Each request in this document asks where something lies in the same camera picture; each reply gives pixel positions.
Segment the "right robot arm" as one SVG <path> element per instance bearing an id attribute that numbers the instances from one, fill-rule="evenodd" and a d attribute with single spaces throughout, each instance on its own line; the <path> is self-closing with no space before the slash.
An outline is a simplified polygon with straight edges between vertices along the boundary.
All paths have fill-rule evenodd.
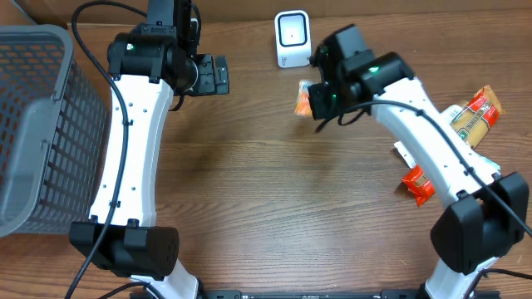
<path id="1" fill-rule="evenodd" d="M 518 173 L 501 175 L 441 116 L 414 71 L 395 52 L 375 56 L 357 26 L 325 38 L 310 59 L 321 80 L 309 87 L 322 125 L 346 114 L 371 115 L 405 146 L 432 182 L 443 214 L 431 229 L 439 257 L 420 298 L 472 298 L 495 262 L 531 233 L 530 189 Z"/>

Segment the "orange spaghetti pack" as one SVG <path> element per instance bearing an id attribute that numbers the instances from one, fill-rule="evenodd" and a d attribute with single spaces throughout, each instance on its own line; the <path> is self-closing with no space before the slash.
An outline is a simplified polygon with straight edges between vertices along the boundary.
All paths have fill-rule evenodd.
<path id="1" fill-rule="evenodd" d="M 449 123 L 457 135 L 472 149 L 485 137 L 501 115 L 505 113 L 491 86 L 479 89 L 465 108 Z M 416 166 L 401 181 L 415 196 L 416 205 L 422 206 L 435 194 L 431 181 Z"/>

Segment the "orange small snack box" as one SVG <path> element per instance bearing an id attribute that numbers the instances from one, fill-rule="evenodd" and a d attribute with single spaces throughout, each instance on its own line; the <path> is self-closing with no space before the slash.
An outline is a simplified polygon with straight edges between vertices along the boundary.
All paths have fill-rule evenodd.
<path id="1" fill-rule="evenodd" d="M 313 85 L 312 81 L 302 80 L 298 84 L 298 96 L 295 103 L 294 114 L 299 116 L 311 116 L 310 95 L 308 88 Z"/>

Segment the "teal snack packet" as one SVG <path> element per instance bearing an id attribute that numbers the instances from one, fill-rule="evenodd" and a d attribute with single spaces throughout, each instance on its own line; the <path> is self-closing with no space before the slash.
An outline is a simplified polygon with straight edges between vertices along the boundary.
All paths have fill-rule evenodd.
<path id="1" fill-rule="evenodd" d="M 497 170 L 497 171 L 500 171 L 500 166 L 493 162 L 492 160 L 486 158 L 485 156 L 481 156 L 481 158 L 487 163 L 489 164 L 493 169 Z"/>

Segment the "white cosmetic tube gold cap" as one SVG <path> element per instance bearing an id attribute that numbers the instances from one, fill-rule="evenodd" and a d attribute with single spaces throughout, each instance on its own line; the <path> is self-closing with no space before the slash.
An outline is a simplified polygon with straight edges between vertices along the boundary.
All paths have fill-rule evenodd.
<path id="1" fill-rule="evenodd" d="M 447 107 L 441 112 L 441 115 L 447 122 L 451 123 L 454 118 L 465 108 L 466 105 L 467 101 L 461 100 L 457 104 Z M 394 144 L 394 147 L 397 153 L 402 157 L 408 168 L 413 169 L 416 166 L 416 161 L 411 155 L 411 153 L 407 150 L 405 145 L 401 141 L 397 141 Z"/>

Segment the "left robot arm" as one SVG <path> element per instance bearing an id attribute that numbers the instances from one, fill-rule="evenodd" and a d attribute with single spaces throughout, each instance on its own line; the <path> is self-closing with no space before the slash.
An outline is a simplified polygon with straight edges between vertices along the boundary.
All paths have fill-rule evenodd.
<path id="1" fill-rule="evenodd" d="M 197 299 L 203 286 L 179 261 L 178 231 L 156 223 L 160 142 L 186 96 L 229 93 L 229 68 L 224 56 L 198 53 L 201 17 L 190 0 L 152 1 L 143 16 L 115 37 L 100 67 L 111 88 L 106 158 L 89 216 L 69 239 L 86 265 L 127 278 L 147 298 Z"/>

